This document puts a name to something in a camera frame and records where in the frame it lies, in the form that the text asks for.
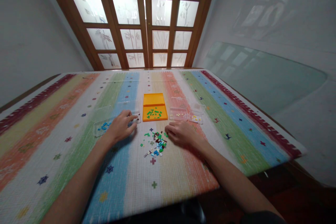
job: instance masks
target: colorful tablecloth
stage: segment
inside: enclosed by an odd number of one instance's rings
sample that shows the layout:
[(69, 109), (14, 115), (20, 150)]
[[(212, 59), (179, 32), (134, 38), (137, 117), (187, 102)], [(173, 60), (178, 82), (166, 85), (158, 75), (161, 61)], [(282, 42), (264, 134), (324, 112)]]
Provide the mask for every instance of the colorful tablecloth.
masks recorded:
[[(247, 176), (306, 152), (206, 70), (62, 74), (1, 114), (1, 223), (38, 223), (96, 143), (98, 108), (110, 105), (118, 114), (118, 102), (137, 99), (142, 112), (144, 93), (163, 93), (167, 110), (170, 97), (204, 104), (203, 124), (190, 125)], [(108, 152), (83, 223), (113, 221), (219, 187), (197, 153), (167, 138), (163, 156), (144, 157), (152, 132), (168, 123), (142, 122)]]

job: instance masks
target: person's left hand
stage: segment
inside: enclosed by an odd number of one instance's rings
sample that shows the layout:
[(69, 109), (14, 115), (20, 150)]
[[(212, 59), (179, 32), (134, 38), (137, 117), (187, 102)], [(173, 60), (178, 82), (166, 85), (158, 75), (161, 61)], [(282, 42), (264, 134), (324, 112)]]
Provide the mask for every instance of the person's left hand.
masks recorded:
[(135, 118), (136, 115), (132, 115), (130, 110), (123, 110), (111, 123), (109, 129), (104, 134), (104, 140), (109, 142), (110, 146), (128, 137), (134, 129), (137, 127), (137, 123), (128, 127), (128, 124)]

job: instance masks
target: white wall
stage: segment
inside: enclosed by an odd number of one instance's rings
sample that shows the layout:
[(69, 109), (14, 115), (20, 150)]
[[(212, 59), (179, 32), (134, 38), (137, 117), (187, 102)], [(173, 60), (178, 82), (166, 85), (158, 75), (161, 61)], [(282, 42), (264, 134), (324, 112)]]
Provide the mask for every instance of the white wall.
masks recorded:
[(308, 149), (298, 163), (332, 186), (336, 186), (335, 27), (336, 0), (212, 0), (193, 64), (202, 67), (212, 44), (222, 41), (325, 72), (328, 79), (319, 89), (271, 116)]
[(93, 70), (50, 0), (0, 0), (0, 7), (0, 106), (52, 75)]

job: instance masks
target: orange plastic box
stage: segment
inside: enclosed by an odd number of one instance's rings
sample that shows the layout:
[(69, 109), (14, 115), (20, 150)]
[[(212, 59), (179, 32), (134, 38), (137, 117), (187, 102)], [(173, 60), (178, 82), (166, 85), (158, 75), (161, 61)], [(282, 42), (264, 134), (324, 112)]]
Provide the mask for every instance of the orange plastic box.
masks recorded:
[(162, 93), (143, 95), (142, 121), (168, 120), (165, 99)]

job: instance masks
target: hand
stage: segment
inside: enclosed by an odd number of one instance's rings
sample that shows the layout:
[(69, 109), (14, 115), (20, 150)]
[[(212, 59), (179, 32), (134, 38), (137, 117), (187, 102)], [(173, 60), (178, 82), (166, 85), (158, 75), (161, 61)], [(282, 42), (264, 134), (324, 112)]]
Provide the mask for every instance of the hand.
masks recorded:
[(178, 145), (193, 145), (195, 142), (205, 140), (186, 121), (171, 122), (164, 130), (169, 139)]
[(134, 129), (137, 127), (137, 123), (128, 127), (128, 124), (135, 118), (136, 115), (132, 115), (130, 110), (123, 110), (111, 123), (109, 129), (104, 134), (104, 138), (111, 143), (111, 145), (116, 144), (120, 140), (128, 137)]

